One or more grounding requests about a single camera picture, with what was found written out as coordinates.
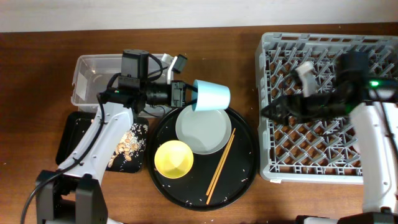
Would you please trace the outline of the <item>blue cup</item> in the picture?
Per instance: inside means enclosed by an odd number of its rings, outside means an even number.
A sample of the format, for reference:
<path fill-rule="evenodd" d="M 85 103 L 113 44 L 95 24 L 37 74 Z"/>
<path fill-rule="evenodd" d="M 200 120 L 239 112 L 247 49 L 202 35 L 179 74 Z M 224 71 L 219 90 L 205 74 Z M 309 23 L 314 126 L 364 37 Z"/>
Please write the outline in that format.
<path fill-rule="evenodd" d="M 195 80 L 193 86 L 197 89 L 192 93 L 192 100 L 196 101 L 193 111 L 225 110 L 229 107 L 231 93 L 227 86 L 216 83 Z"/>

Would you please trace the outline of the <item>grey plate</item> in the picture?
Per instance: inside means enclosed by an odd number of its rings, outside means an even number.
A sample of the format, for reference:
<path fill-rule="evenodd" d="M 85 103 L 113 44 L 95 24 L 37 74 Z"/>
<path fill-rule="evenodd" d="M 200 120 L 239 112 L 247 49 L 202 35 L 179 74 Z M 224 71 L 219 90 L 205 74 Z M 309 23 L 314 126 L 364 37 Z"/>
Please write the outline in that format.
<path fill-rule="evenodd" d="M 208 155 L 218 152 L 228 142 L 232 125 L 225 110 L 193 111 L 184 108 L 175 123 L 179 141 L 187 144 L 193 153 Z"/>

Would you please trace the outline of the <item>wooden chopstick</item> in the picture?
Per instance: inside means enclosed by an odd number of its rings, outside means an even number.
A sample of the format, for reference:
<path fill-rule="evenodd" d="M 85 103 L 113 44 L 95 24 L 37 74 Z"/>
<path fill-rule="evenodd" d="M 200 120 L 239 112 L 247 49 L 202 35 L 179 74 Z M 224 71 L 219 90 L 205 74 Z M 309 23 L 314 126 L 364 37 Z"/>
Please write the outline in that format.
<path fill-rule="evenodd" d="M 213 188 L 212 188 L 212 190 L 211 190 L 211 193 L 210 193 L 209 196 L 207 196 L 207 200 L 206 200 L 206 204 L 207 204 L 207 205 L 210 204 L 210 201 L 211 201 L 213 192 L 214 192 L 215 187 L 216 187 L 216 185 L 217 185 L 218 179 L 219 179 L 219 177 L 220 177 L 220 175 L 221 175 L 221 171 L 222 171 L 223 166 L 224 166 L 224 164 L 225 164 L 225 161 L 226 161 L 226 158 L 227 158 L 227 156 L 228 156 L 228 153 L 229 153 L 230 148 L 227 150 L 227 154 L 225 155 L 224 161 L 223 161 L 222 164 L 221 164 L 221 169 L 220 169 L 220 171 L 218 172 L 218 175 L 216 176 L 216 181 L 215 181 L 215 184 L 214 184 L 214 186 L 213 186 Z"/>
<path fill-rule="evenodd" d="M 231 136 L 230 136 L 230 138 L 229 138 L 229 140 L 228 140 L 228 142 L 227 142 L 227 144 L 226 144 L 226 147 L 225 147 L 225 149 L 224 149 L 224 151 L 223 151 L 223 154 L 222 154 L 222 156 L 221 156 L 221 159 L 220 159 L 220 161 L 219 161 L 219 163 L 218 163 L 218 165 L 217 165 L 217 168 L 216 168 L 216 170 L 215 170 L 215 173 L 214 173 L 214 175 L 213 175 L 213 177 L 212 177 L 212 179 L 211 179 L 211 182 L 210 182 L 210 184 L 209 184 L 208 190 L 206 191 L 206 196 L 209 196 L 209 195 L 210 195 L 211 190 L 212 190 L 212 188 L 213 188 L 213 186 L 214 186 L 214 184 L 215 184 L 216 176 L 218 175 L 218 172 L 219 172 L 220 169 L 221 169 L 221 164 L 222 164 L 222 162 L 224 161 L 224 157 L 225 157 L 225 155 L 227 154 L 227 150 L 230 148 L 230 145 L 231 145 L 231 143 L 232 143 L 232 141 L 233 141 L 233 136 L 234 136 L 235 130 L 236 130 L 236 128 L 233 129 L 233 131 L 232 131 L 232 133 L 231 133 Z"/>

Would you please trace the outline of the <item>yellow bowl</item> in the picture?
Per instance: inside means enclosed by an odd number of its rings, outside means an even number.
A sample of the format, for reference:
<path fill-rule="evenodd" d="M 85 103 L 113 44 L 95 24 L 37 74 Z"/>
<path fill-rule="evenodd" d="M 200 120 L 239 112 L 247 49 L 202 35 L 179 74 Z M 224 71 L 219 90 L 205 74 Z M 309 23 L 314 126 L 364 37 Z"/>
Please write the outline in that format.
<path fill-rule="evenodd" d="M 178 179 L 190 172 L 193 160 L 193 152 L 187 144 L 171 140 L 161 144 L 156 150 L 154 165 L 162 176 Z"/>

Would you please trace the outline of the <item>food scraps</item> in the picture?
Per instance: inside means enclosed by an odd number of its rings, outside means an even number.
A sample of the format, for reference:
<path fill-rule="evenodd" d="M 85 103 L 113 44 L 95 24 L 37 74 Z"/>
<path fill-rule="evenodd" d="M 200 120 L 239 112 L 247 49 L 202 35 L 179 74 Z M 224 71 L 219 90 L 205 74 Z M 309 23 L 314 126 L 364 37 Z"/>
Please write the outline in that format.
<path fill-rule="evenodd" d="M 106 170 L 136 173 L 142 168 L 147 144 L 148 124 L 133 124 L 125 132 L 111 156 Z"/>

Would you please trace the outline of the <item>round black tray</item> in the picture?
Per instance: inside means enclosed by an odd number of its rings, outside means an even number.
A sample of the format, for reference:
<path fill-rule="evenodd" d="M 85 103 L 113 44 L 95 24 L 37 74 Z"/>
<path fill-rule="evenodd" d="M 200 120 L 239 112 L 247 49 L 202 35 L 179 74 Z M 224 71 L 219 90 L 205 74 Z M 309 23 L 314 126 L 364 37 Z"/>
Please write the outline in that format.
<path fill-rule="evenodd" d="M 146 165 L 149 174 L 159 192 L 172 203 L 196 211 L 210 211 L 223 208 L 242 197 L 250 188 L 259 168 L 259 143 L 248 122 L 237 111 L 228 108 L 232 127 L 236 130 L 234 140 L 220 177 L 206 203 L 205 192 L 218 165 L 222 152 L 214 155 L 193 156 L 193 167 L 185 176 L 169 179 L 155 168 L 154 157 L 159 146 L 167 141 L 176 140 L 175 123 L 181 109 L 167 113 L 149 135 L 146 147 Z"/>

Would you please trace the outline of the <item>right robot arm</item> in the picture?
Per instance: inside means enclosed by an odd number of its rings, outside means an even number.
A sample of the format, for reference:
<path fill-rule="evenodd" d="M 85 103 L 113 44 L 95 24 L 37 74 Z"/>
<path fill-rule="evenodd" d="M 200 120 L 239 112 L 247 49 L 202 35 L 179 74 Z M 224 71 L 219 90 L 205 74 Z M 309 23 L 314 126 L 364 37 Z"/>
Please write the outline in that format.
<path fill-rule="evenodd" d="M 366 52 L 350 51 L 338 57 L 334 91 L 317 93 L 312 64 L 305 62 L 294 74 L 301 94 L 278 97 L 261 116 L 286 125 L 349 118 L 361 155 L 364 200 L 362 213 L 338 220 L 298 216 L 297 223 L 397 223 L 397 80 L 375 77 Z"/>

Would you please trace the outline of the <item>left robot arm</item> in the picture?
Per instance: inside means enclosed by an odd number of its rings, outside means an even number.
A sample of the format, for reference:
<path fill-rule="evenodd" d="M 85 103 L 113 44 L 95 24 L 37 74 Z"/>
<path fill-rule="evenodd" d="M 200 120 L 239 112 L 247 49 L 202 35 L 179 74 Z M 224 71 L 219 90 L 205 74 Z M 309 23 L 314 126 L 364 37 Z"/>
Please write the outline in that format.
<path fill-rule="evenodd" d="M 114 223 L 101 182 L 119 140 L 128 129 L 147 126 L 138 116 L 146 105 L 181 108 L 187 105 L 186 91 L 198 91 L 183 81 L 157 83 L 164 69 L 161 60 L 145 50 L 124 50 L 121 71 L 97 94 L 96 116 L 77 147 L 56 171 L 43 170 L 37 177 L 22 223 L 31 201 L 37 223 Z"/>

